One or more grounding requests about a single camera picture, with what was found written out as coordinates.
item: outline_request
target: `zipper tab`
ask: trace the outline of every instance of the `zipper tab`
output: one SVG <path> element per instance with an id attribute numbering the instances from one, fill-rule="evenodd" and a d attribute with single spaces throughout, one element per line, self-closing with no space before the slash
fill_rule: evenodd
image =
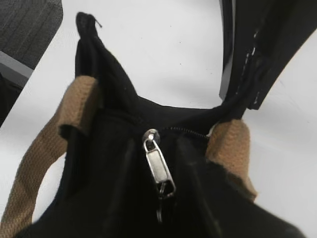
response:
<path id="1" fill-rule="evenodd" d="M 158 198 L 162 200 L 172 197 L 176 192 L 176 186 L 158 144 L 159 132 L 155 129 L 148 130 L 143 136 L 143 147 L 159 195 Z"/>

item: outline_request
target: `bag handle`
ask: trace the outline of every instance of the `bag handle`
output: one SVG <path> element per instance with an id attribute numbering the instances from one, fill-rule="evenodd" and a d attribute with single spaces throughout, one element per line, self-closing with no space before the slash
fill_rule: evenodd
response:
<path id="1" fill-rule="evenodd" d="M 64 128 L 73 126 L 88 135 L 99 95 L 97 81 L 89 76 L 77 77 L 68 87 L 57 111 L 32 142 L 19 165 L 1 219 L 0 238 L 11 238 L 32 223 L 43 177 L 66 152 L 64 138 L 67 133 Z"/>

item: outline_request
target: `white surface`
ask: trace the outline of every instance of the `white surface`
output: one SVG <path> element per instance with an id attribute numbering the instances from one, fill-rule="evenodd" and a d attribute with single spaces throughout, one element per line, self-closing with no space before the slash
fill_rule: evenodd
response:
<path id="1" fill-rule="evenodd" d="M 79 39 L 75 16 L 93 14 L 99 36 L 139 95 L 163 105 L 212 108 L 222 70 L 218 0 L 62 1 L 64 19 L 0 128 L 0 214 L 19 162 L 53 115 L 74 78 Z M 250 177 L 256 203 L 317 237 L 317 34 L 294 56 L 259 111 L 245 121 L 252 135 Z M 150 88 L 156 87 L 156 94 Z M 46 174 L 34 219 L 52 201 L 63 158 Z"/>

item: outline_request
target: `silver zipper slider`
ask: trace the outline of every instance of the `silver zipper slider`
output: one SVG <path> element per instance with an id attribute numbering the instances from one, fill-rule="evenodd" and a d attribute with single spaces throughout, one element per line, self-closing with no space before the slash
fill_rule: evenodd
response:
<path id="1" fill-rule="evenodd" d="M 155 129 L 148 130 L 143 136 L 143 147 L 159 195 L 158 197 L 159 199 L 166 199 L 175 194 L 176 187 L 158 144 L 158 131 Z"/>

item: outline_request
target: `black bag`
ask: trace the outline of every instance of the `black bag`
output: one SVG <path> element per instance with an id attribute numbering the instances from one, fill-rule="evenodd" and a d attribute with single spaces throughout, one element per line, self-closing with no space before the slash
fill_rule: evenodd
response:
<path id="1" fill-rule="evenodd" d="M 76 77 L 98 80 L 102 106 L 88 135 L 61 128 L 68 145 L 58 192 L 16 237 L 304 237 L 205 157 L 206 135 L 217 123 L 241 119 L 261 69 L 249 71 L 240 91 L 216 108 L 161 106 L 136 94 L 98 38 L 95 18 L 79 13 L 76 21 Z"/>

